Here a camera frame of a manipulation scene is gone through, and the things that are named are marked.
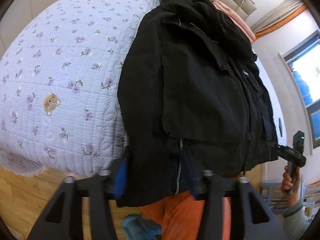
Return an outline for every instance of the quilted bedspread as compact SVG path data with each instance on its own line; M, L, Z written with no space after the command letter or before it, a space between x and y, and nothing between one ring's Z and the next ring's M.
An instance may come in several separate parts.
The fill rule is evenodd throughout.
M143 16L159 0L59 0L0 62L0 166L91 176L125 144L117 85Z

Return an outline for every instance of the hand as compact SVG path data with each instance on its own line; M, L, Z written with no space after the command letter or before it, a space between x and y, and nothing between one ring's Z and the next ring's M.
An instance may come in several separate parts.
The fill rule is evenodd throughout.
M285 166L284 170L285 170L285 173L283 174L281 192L288 200L288 207L293 207L300 200L301 178L300 178L300 173L299 173L299 167L297 167L297 170L296 170L297 178L296 178L295 184L292 184L292 178L290 177L290 175L288 173L288 166ZM289 190L292 187L293 187L293 191L292 191L291 195L289 195L288 193L285 192L285 190Z

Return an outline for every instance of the pink towel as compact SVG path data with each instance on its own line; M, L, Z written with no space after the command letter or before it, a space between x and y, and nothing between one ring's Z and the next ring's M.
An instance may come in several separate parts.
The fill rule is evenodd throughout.
M244 32L244 34L248 37L251 44L256 41L256 37L253 34L250 27L244 22L244 20L231 8L226 6L223 2L215 0L213 2L215 8L220 11L223 11L226 15L230 17L230 19Z

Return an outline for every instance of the person's arm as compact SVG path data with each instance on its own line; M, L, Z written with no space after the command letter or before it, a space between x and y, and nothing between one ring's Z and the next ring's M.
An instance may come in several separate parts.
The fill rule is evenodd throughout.
M283 217L283 230L288 240L300 239L310 225L304 214L303 199L300 199L296 205L287 208Z
M299 168L297 168L297 179L293 185L292 178L287 173L288 166L285 168L285 173L283 174L283 181L281 185L281 191L288 200L288 208L284 211L284 226L283 230L287 235L288 240L298 240L308 229L310 223L307 221L307 217L304 214L303 199L300 198L300 182L301 177L299 174ZM286 193L293 187L293 192L291 195Z

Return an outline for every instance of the orange wall trim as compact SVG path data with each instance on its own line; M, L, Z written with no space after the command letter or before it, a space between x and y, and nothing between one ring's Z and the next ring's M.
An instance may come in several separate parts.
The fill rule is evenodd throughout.
M292 19L297 17L299 14L301 14L306 9L307 9L307 7L305 5L302 5L299 9L297 9L295 12L290 14L287 18L283 19L282 21L270 26L269 28L267 28L261 32L257 32L255 34L256 38L257 39L261 38L262 36L267 35L268 33L271 33L273 31L279 29L280 27L282 27L283 25L285 25L286 23L290 22Z

